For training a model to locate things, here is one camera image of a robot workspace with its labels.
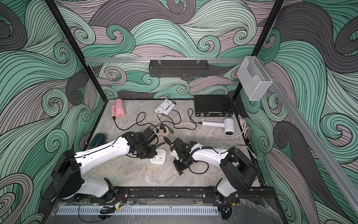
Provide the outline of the black case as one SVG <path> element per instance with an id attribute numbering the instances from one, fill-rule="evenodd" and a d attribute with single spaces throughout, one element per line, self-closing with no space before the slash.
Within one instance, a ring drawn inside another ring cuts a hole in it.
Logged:
<path id="1" fill-rule="evenodd" d="M 234 113 L 227 95 L 195 95 L 196 117 L 231 117 Z"/>

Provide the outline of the white folded hair dryer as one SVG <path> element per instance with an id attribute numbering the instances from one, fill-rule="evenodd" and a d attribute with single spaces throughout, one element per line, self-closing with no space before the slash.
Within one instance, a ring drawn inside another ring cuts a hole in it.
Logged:
<path id="1" fill-rule="evenodd" d="M 176 106 L 176 102 L 165 99 L 156 109 L 156 114 L 168 115 Z"/>

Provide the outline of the clear mesh wall holder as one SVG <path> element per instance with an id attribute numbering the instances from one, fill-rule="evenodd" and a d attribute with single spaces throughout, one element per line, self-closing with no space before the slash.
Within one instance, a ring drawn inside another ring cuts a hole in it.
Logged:
<path id="1" fill-rule="evenodd" d="M 260 101 L 272 84 L 264 61 L 256 56 L 244 58 L 237 76 L 250 101 Z"/>

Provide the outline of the pink round power strip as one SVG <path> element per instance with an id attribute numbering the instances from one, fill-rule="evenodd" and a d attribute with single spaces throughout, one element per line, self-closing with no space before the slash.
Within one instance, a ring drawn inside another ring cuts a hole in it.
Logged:
<path id="1" fill-rule="evenodd" d="M 163 137 L 167 137 L 170 134 L 169 129 L 164 126 L 155 128 L 154 131 L 159 139 L 163 139 Z"/>

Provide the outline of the pink hair dryer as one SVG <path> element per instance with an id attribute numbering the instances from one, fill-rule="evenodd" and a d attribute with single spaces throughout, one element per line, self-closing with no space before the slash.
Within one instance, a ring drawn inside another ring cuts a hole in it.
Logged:
<path id="1" fill-rule="evenodd" d="M 115 100 L 115 104 L 111 106 L 111 113 L 112 113 L 113 119 L 115 119 L 116 117 L 125 115 L 123 100 L 121 100 L 121 99 Z"/>

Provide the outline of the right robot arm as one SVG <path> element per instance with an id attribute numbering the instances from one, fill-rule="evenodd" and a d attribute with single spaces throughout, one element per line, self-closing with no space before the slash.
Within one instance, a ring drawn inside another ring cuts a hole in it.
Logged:
<path id="1" fill-rule="evenodd" d="M 221 203 L 238 190 L 250 190 L 259 176 L 256 164 L 236 146 L 219 150 L 195 141 L 184 143 L 179 138 L 173 142 L 166 140 L 166 143 L 170 146 L 173 164 L 179 175 L 196 162 L 221 168 L 225 178 L 217 183 L 213 191 L 216 200 Z"/>

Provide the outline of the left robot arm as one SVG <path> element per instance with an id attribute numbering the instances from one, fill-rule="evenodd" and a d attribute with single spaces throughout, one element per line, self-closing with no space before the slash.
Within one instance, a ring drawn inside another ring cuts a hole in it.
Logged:
<path id="1" fill-rule="evenodd" d="M 95 203 L 112 202 L 116 189 L 107 178 L 97 179 L 86 175 L 92 168 L 118 156 L 134 153 L 139 159 L 151 159 L 157 155 L 152 144 L 158 138 L 147 128 L 143 132 L 126 132 L 114 141 L 75 153 L 61 154 L 51 174 L 57 197 L 68 201 L 76 196 L 92 197 Z"/>

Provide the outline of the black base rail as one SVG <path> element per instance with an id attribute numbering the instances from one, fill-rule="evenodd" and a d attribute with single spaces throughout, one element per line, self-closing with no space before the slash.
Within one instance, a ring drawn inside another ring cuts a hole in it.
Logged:
<path id="1" fill-rule="evenodd" d="M 253 199 L 278 203 L 278 197 L 272 187 L 253 187 L 240 189 L 229 196 L 220 196 L 215 187 L 115 187 L 114 201 L 123 199 L 131 204 L 138 200 L 189 199 L 196 203 L 229 204 L 239 203 L 243 199 Z"/>

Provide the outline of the white hair dryer right back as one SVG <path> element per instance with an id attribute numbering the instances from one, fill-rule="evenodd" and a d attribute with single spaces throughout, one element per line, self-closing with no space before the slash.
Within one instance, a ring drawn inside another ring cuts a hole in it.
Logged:
<path id="1" fill-rule="evenodd" d="M 233 135 L 235 133 L 235 122 L 231 118 L 226 118 L 223 122 L 201 121 L 199 124 L 207 127 L 223 128 L 225 135 Z"/>

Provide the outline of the white square power strip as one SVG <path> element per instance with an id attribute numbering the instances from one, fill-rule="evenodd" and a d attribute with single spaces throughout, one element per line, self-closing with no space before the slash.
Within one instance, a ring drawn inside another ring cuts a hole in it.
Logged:
<path id="1" fill-rule="evenodd" d="M 150 159 L 150 163 L 154 165 L 163 165 L 166 160 L 166 151 L 164 149 L 156 149 L 157 154 Z"/>

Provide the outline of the black wall shelf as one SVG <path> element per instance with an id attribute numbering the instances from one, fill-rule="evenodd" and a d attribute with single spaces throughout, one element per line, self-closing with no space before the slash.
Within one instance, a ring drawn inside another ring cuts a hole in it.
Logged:
<path id="1" fill-rule="evenodd" d="M 149 63 L 151 77 L 207 77 L 209 65 L 207 60 L 151 60 Z"/>

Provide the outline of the dark green hair dryer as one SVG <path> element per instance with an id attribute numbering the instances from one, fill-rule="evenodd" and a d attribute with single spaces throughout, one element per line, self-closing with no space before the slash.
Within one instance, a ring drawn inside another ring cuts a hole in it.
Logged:
<path id="1" fill-rule="evenodd" d="M 97 133 L 88 144 L 88 149 L 93 149 L 104 145 L 106 143 L 106 135 L 103 133 Z"/>

